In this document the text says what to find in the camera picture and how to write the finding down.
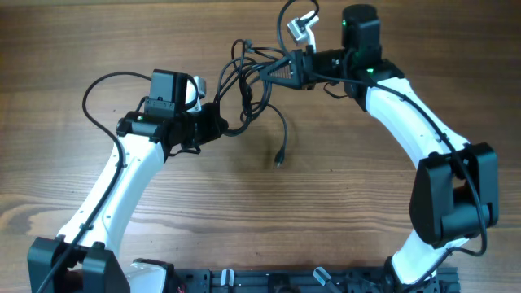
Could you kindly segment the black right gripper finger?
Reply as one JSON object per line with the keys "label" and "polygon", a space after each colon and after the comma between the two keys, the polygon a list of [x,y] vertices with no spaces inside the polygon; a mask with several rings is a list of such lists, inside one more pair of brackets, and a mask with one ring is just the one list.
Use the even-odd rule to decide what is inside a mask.
{"label": "black right gripper finger", "polygon": [[262,81],[267,81],[269,83],[280,85],[283,87],[287,87],[294,90],[302,90],[303,83],[297,76],[286,77],[276,77],[266,74],[265,72],[261,73],[260,78]]}
{"label": "black right gripper finger", "polygon": [[298,65],[302,58],[302,50],[293,50],[289,55],[260,70],[261,77],[298,77]]}

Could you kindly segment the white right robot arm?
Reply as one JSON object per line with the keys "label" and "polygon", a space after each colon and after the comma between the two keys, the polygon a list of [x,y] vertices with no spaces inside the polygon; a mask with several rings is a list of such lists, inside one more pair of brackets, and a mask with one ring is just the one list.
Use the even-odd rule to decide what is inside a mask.
{"label": "white right robot arm", "polygon": [[487,230],[499,217],[497,155],[487,143],[473,144],[452,131],[383,57],[375,7],[343,9],[338,50],[317,50],[317,22],[317,10],[288,23],[278,21],[278,31],[288,31],[296,48],[283,51],[261,78],[295,90],[342,84],[345,96],[383,124],[405,150],[416,169],[409,202],[413,229],[387,259],[382,287],[421,290],[437,282],[439,266],[452,253],[465,252],[469,240],[481,242],[474,256],[487,251]]}

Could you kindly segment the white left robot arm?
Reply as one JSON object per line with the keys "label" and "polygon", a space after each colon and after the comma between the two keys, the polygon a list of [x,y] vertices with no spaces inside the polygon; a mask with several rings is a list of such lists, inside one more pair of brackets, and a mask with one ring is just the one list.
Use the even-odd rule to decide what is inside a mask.
{"label": "white left robot arm", "polygon": [[151,179],[166,160],[198,155],[201,145],[227,129],[215,103],[202,103],[206,82],[182,72],[156,69],[150,93],[122,117],[110,158],[85,201],[56,237],[37,238],[28,250],[33,292],[182,292],[171,263],[119,262],[129,220]]}

